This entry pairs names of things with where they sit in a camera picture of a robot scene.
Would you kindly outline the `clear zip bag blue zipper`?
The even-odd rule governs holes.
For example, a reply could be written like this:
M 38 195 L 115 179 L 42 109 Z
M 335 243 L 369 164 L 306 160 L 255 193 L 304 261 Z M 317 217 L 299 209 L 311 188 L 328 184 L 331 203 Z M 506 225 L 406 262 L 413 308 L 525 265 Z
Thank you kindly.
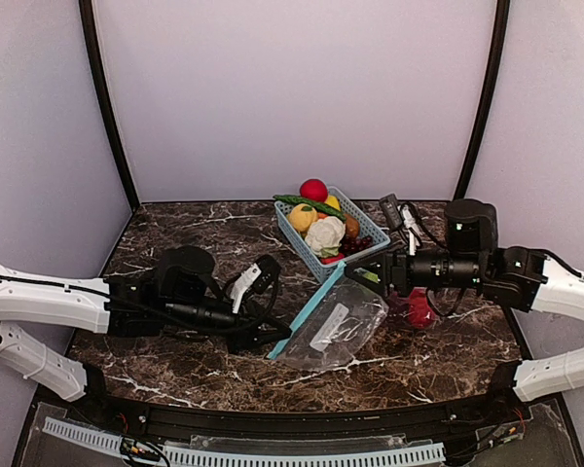
M 438 321 L 437 313 L 431 308 L 424 288 L 415 288 L 407 297 L 392 293 L 388 299 L 389 326 L 402 329 L 424 330 Z

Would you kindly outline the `red toy apple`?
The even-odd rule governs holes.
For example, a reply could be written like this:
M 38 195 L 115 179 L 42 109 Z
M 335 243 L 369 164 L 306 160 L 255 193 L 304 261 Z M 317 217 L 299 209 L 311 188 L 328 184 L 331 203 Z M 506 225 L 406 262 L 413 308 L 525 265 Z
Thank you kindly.
M 407 299 L 405 321 L 414 329 L 426 329 L 434 324 L 437 314 L 428 303 L 423 288 L 415 288 Z

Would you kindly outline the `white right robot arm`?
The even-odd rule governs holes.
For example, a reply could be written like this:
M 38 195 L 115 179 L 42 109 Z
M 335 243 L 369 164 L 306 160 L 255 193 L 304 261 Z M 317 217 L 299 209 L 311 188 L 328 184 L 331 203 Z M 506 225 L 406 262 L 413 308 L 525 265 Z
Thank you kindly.
M 407 297 L 416 288 L 473 290 L 501 307 L 584 322 L 584 272 L 540 249 L 513 246 L 468 253 L 430 249 L 415 255 L 391 250 L 346 265 L 345 274 L 384 298 L 390 293 Z M 501 364 L 488 391 L 530 402 L 583 386 L 584 347 Z

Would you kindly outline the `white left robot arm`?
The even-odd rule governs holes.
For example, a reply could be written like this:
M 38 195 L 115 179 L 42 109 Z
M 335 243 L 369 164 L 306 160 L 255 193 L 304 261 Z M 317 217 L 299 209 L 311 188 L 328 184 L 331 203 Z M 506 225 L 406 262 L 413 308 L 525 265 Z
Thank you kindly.
M 238 353 L 286 340 L 288 325 L 272 311 L 281 267 L 263 255 L 225 285 L 213 277 L 215 260 L 196 246 L 167 249 L 148 275 L 67 279 L 0 265 L 0 361 L 62 400 L 102 400 L 104 375 L 70 360 L 24 332 L 20 323 L 77 328 L 119 338 L 157 337 L 167 326 L 201 337 L 221 337 Z

